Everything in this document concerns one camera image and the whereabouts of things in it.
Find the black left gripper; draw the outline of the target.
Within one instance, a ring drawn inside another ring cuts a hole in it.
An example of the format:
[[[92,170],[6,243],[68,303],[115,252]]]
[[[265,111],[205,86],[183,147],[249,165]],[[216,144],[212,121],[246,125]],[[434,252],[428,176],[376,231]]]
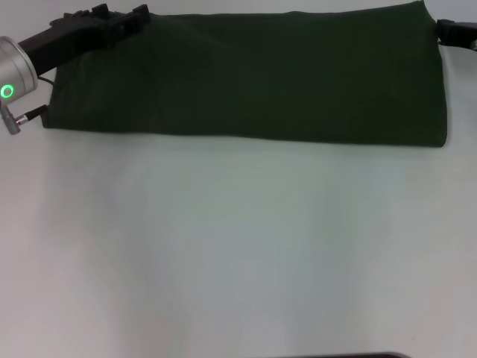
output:
[[[42,75],[88,51],[111,48],[150,23],[146,4],[122,15],[110,11],[107,4],[100,4],[91,10],[64,14],[52,21],[49,29],[19,42],[19,47],[36,73]]]

